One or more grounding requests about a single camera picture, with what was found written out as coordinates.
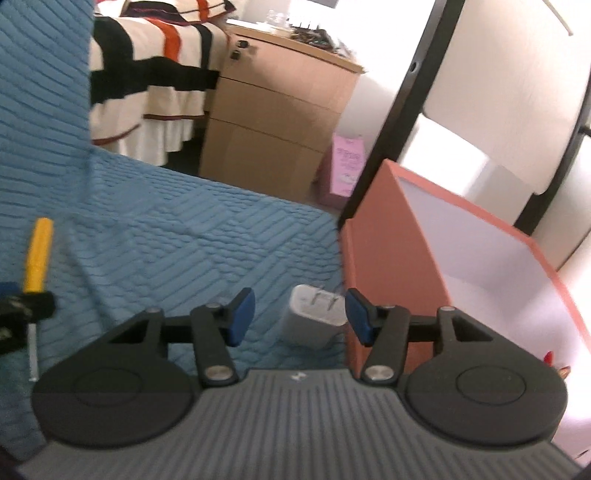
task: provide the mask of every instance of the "pillow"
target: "pillow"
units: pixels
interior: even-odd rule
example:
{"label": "pillow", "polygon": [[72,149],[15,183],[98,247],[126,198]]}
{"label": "pillow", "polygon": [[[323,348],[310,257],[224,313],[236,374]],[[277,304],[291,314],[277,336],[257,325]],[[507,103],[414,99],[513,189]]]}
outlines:
{"label": "pillow", "polygon": [[123,17],[150,17],[175,25],[208,22],[236,8],[229,0],[129,0]]}
{"label": "pillow", "polygon": [[120,17],[127,0],[95,0],[95,13],[103,17]]}

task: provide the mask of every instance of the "yellow handle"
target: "yellow handle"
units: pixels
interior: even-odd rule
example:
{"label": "yellow handle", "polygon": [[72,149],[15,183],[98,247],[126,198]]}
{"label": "yellow handle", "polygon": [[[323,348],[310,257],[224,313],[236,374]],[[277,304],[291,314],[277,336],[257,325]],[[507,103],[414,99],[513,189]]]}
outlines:
{"label": "yellow handle", "polygon": [[25,293],[44,291],[52,238],[53,222],[49,218],[38,218],[31,237],[25,266],[25,284],[23,288]]}

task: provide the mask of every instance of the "black circular pad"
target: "black circular pad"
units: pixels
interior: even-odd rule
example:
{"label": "black circular pad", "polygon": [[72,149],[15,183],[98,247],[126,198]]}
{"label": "black circular pad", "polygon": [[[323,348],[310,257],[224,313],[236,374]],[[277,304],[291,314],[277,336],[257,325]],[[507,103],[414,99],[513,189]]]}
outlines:
{"label": "black circular pad", "polygon": [[410,407],[428,427],[470,445],[551,439],[566,409],[564,382],[526,351],[492,343],[462,344],[419,366],[406,384]]}
{"label": "black circular pad", "polygon": [[48,438],[80,447],[115,448],[156,437],[193,402],[189,376],[140,345],[105,345],[48,370],[31,402]]}
{"label": "black circular pad", "polygon": [[484,405],[507,405],[525,393],[525,381],[508,368],[474,367],[457,378],[457,389]]}

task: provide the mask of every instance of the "metal screw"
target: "metal screw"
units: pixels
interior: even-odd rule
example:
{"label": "metal screw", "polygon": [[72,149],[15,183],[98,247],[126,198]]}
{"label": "metal screw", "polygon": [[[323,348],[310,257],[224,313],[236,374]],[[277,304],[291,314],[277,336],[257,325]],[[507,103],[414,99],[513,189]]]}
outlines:
{"label": "metal screw", "polygon": [[205,376],[216,382],[223,382],[224,380],[230,380],[234,371],[226,365],[214,365],[205,369]]}
{"label": "metal screw", "polygon": [[394,376],[394,370],[386,365],[373,365],[365,370],[365,375],[372,382],[390,380]]}

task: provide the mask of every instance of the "screwdriver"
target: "screwdriver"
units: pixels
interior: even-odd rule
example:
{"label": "screwdriver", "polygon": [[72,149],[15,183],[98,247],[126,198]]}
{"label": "screwdriver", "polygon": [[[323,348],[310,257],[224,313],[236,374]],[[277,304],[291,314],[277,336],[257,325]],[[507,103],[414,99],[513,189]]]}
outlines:
{"label": "screwdriver", "polygon": [[[38,218],[35,223],[27,263],[25,265],[24,293],[44,291],[45,277],[49,267],[53,222],[49,218]],[[39,380],[39,360],[37,356],[37,324],[27,323],[27,343],[29,349],[29,369],[31,382]]]}

